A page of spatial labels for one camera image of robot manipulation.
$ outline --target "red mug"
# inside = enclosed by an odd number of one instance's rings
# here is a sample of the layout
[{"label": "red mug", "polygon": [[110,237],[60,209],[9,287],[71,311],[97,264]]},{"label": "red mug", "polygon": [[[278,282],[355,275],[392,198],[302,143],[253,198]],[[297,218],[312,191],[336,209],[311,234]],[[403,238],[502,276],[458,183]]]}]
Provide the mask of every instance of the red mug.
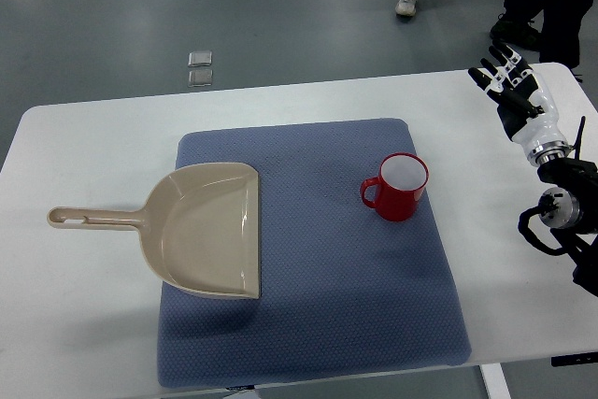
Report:
[{"label": "red mug", "polygon": [[[411,217],[428,182],[428,167],[410,153],[394,153],[382,161],[378,175],[366,179],[360,192],[363,203],[388,221],[405,221]],[[365,191],[376,186],[374,201],[365,198]]]}]

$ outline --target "table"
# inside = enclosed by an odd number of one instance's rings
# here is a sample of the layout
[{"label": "table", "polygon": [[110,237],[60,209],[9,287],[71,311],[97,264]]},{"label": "table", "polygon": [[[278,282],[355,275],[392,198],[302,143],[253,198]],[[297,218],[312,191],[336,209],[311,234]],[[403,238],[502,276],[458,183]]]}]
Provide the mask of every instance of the table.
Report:
[{"label": "table", "polygon": [[[598,113],[569,71],[538,64],[582,159]],[[136,233],[56,230],[56,206],[136,209],[187,133],[400,118],[430,168],[428,193],[473,348],[468,364],[598,350],[598,298],[517,232],[548,188],[465,71],[34,107],[0,172],[0,396],[133,397],[156,378],[161,281]],[[540,235],[548,231],[538,224]]]}]

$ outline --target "white robotic hand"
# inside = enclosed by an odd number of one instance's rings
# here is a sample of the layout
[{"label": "white robotic hand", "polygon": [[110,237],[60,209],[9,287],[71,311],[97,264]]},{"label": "white robotic hand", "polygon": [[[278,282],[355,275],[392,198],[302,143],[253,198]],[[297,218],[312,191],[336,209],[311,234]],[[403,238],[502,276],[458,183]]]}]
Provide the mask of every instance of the white robotic hand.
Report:
[{"label": "white robotic hand", "polygon": [[490,53],[499,65],[482,59],[488,75],[476,68],[469,75],[498,104],[509,139],[533,166],[566,157],[572,148],[557,126],[559,112],[544,80],[507,45],[494,41]]}]

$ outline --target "white sneaker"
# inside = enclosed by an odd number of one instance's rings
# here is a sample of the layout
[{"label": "white sneaker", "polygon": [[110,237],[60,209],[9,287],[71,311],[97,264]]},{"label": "white sneaker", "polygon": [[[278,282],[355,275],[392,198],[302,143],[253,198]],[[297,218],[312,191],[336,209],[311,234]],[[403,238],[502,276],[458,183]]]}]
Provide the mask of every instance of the white sneaker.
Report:
[{"label": "white sneaker", "polygon": [[415,3],[418,0],[399,0],[394,11],[399,16],[415,16]]}]

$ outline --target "floor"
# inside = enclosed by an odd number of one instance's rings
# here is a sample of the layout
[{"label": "floor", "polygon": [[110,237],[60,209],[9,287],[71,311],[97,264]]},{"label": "floor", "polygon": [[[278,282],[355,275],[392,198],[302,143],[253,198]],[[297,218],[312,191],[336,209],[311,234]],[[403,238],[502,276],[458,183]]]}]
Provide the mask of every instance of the floor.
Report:
[{"label": "floor", "polygon": [[[503,0],[419,0],[410,20],[395,16],[396,1],[0,0],[0,163],[30,107],[189,92],[193,50],[213,51],[213,84],[195,91],[465,69],[488,56]],[[594,8],[584,20],[576,70],[595,106],[597,19]],[[595,365],[503,368],[513,398],[598,397]],[[459,368],[279,387],[263,397],[486,395],[479,371]]]}]

